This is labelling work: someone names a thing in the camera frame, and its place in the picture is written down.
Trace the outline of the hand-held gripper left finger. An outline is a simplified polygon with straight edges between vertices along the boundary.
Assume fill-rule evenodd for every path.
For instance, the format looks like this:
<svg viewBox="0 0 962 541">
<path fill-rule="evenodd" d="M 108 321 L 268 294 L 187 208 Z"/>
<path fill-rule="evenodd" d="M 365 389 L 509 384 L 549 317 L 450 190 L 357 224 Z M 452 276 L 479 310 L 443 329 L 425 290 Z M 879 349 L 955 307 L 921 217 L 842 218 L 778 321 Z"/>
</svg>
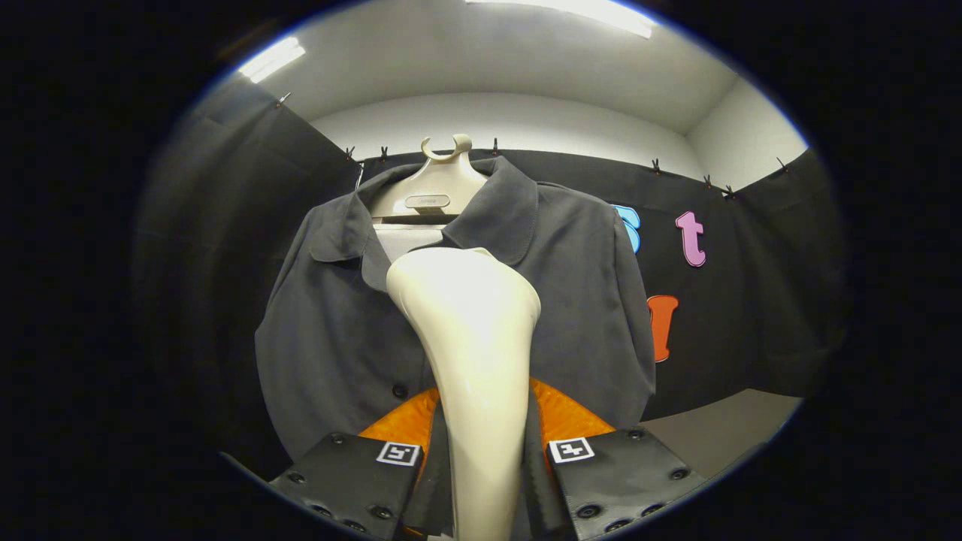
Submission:
<svg viewBox="0 0 962 541">
<path fill-rule="evenodd" d="M 269 482 L 309 515 L 362 539 L 426 539 L 452 527 L 448 434 L 437 389 L 358 434 L 335 431 Z"/>
</svg>

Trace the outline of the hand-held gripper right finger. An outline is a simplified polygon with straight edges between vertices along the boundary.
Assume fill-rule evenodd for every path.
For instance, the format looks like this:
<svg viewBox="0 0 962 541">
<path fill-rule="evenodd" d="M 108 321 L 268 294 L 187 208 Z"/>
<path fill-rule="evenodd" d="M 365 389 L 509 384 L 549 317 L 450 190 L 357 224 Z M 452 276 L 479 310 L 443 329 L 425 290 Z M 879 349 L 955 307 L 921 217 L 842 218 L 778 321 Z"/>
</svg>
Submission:
<svg viewBox="0 0 962 541">
<path fill-rule="evenodd" d="M 526 500 L 533 539 L 608 539 L 682 503 L 705 482 L 649 429 L 612 427 L 531 380 Z"/>
</svg>

